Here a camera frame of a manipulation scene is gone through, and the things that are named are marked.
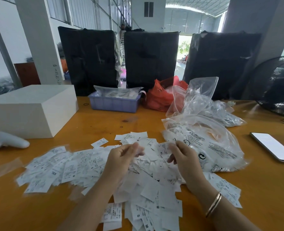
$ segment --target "black fan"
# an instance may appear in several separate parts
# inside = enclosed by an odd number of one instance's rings
[[[252,71],[249,89],[259,105],[284,116],[284,57],[258,65]]]

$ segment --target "phone screen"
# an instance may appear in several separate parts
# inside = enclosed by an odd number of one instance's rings
[[[284,161],[284,146],[269,134],[251,133],[265,148],[278,159]]]

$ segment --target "gold bangle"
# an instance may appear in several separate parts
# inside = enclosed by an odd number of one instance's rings
[[[214,202],[212,203],[212,205],[210,206],[209,210],[207,211],[206,213],[206,218],[209,217],[213,211],[216,209],[216,207],[218,206],[220,200],[222,198],[222,194],[221,193],[218,193],[217,196],[216,196],[216,199],[214,200]]]

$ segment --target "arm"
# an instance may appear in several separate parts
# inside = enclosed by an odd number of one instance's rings
[[[109,199],[127,173],[129,164],[135,156],[143,155],[142,151],[143,148],[138,143],[112,149],[101,177],[58,230],[96,230]]]
[[[178,164],[180,174],[185,179],[188,189],[197,197],[204,213],[214,202],[218,192],[206,180],[196,152],[181,141],[171,144],[172,155],[168,162]],[[222,196],[217,208],[210,216],[217,231],[260,230]]]

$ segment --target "tree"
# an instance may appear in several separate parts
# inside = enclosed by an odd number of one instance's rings
[[[182,42],[181,45],[178,46],[178,52],[183,54],[183,53],[188,53],[190,49],[190,43],[187,42]]]

